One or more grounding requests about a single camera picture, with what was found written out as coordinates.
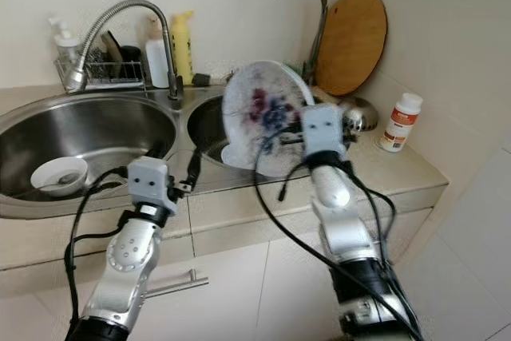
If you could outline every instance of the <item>faucet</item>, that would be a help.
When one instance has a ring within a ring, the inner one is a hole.
[[[163,35],[163,43],[165,48],[165,57],[167,58],[168,65],[168,97],[171,100],[181,100],[183,98],[183,79],[181,76],[176,76],[174,70],[174,61],[172,58],[172,51],[170,50],[170,41],[168,39],[168,24],[163,12],[151,2],[147,0],[124,0],[117,3],[115,6],[107,9],[93,24],[89,32],[85,36],[85,40],[81,45],[78,59],[71,69],[65,74],[64,87],[69,93],[79,93],[85,90],[87,75],[85,72],[85,59],[89,53],[90,47],[94,38],[105,23],[113,16],[130,7],[146,7],[154,11],[161,21],[161,33]]]
[[[319,46],[321,45],[321,38],[323,37],[323,30],[325,29],[325,23],[327,21],[327,13],[328,13],[328,0],[321,0],[321,18],[319,19],[319,27],[316,37],[314,39],[314,43],[312,44],[311,54],[309,55],[309,59],[305,68],[305,74],[303,75],[303,80],[308,84],[312,85],[314,81],[314,67],[315,63],[318,60],[319,54]]]

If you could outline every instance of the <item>white bottle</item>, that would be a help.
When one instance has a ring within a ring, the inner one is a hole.
[[[414,127],[421,112],[422,97],[404,93],[394,107],[390,121],[382,137],[376,140],[378,146],[389,152],[399,152],[405,146],[406,138]]]
[[[161,36],[161,22],[156,16],[149,17],[149,40],[145,43],[145,55],[151,73],[151,83],[157,88],[168,88],[168,65],[165,45]]]
[[[53,39],[57,45],[59,59],[62,63],[74,63],[78,58],[80,41],[71,34],[67,23],[58,16],[50,18],[49,21],[55,33]]]

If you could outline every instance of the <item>double sink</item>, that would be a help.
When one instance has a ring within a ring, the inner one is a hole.
[[[179,105],[164,89],[89,93],[37,101],[1,116],[0,216],[33,219],[76,212],[83,190],[60,200],[42,192],[12,197],[31,190],[32,172],[49,160],[85,159],[86,188],[104,171],[127,165],[155,143],[177,180],[186,177],[193,150],[199,148],[203,160],[195,192],[250,185],[250,171],[225,165],[220,157],[228,143],[223,93],[222,86],[186,89]],[[129,203],[122,180],[111,180],[107,187],[94,196],[92,208]]]

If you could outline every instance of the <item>metal drawer handle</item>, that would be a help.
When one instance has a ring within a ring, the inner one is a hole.
[[[190,281],[185,281],[183,283],[170,285],[168,287],[159,287],[157,289],[151,289],[147,291],[145,298],[150,299],[152,297],[157,297],[159,295],[167,295],[168,293],[174,293],[175,291],[184,291],[186,289],[191,289],[193,287],[200,287],[202,285],[209,284],[209,278],[203,277],[202,279],[197,279],[197,272],[195,269],[190,269]]]

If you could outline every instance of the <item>countertop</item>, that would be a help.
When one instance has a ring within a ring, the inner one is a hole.
[[[61,86],[0,89],[0,113],[59,93]],[[352,145],[348,151],[348,157],[352,160],[359,178],[367,187],[390,195],[399,214],[420,210],[426,215],[429,214],[448,180],[408,146],[400,153],[388,153],[378,148],[374,139],[380,133],[378,130],[361,133],[358,143]],[[313,188],[309,177],[292,180],[283,203],[276,201],[280,183],[266,184],[262,189],[275,214],[281,216],[281,220],[288,226],[297,232],[317,228],[318,221],[310,209]],[[370,220],[372,213],[362,193],[359,193],[358,200],[360,216],[364,220]],[[384,204],[378,202],[378,206],[383,216],[389,216]],[[125,208],[129,207],[84,214],[79,233],[112,230]],[[169,220],[163,231],[163,237],[168,239],[168,242],[164,241],[162,244],[171,248],[169,255],[173,255],[164,257],[167,262],[236,248],[247,243],[256,244],[281,236],[257,203],[253,187],[191,195],[180,202],[179,208],[180,214]],[[2,287],[8,286],[7,291],[16,292],[22,291],[27,284],[34,284],[35,281],[45,287],[62,285],[65,280],[61,258],[72,223],[72,216],[41,220],[0,219]],[[100,265],[104,256],[98,252],[105,249],[107,242],[86,241],[79,244],[77,254],[93,254],[92,259]],[[43,283],[41,279],[35,280],[34,276],[46,276],[47,281]]]

